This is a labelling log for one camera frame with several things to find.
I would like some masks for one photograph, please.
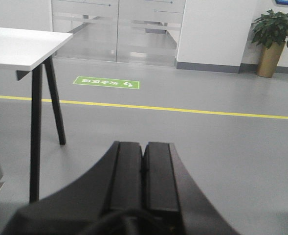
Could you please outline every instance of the plant pot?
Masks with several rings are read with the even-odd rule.
[[[285,44],[285,42],[281,45],[273,43],[269,49],[263,46],[258,64],[257,75],[261,77],[273,76]]]

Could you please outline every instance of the green floor sign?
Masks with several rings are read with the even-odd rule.
[[[98,77],[81,77],[81,76],[79,76],[75,79],[73,84],[139,89],[139,81],[119,80],[119,79],[110,79],[110,78],[98,78]]]

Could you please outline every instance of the tabletop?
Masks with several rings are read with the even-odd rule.
[[[72,37],[71,33],[0,28],[0,69],[32,71]]]

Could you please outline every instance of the black table leg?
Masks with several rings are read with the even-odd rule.
[[[32,119],[30,156],[30,203],[38,201],[42,122],[42,65],[32,71]]]
[[[54,71],[54,67],[52,63],[52,57],[49,56],[44,61],[44,64],[46,68],[49,91],[50,91],[50,96],[52,100],[52,107],[53,107],[54,114],[55,114],[55,120],[56,120],[56,125],[57,125],[58,136],[59,136],[59,143],[65,144],[66,136],[65,136],[65,130],[64,130],[64,125],[62,121],[62,115],[61,115],[59,96],[58,96],[58,91],[57,91],[55,71]]]

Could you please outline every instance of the white table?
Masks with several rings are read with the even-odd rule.
[[[65,144],[66,138],[51,55],[72,37],[70,33],[0,28],[0,69],[17,71],[18,80],[32,72],[30,202],[39,199],[42,64],[45,64],[47,73],[59,142]]]

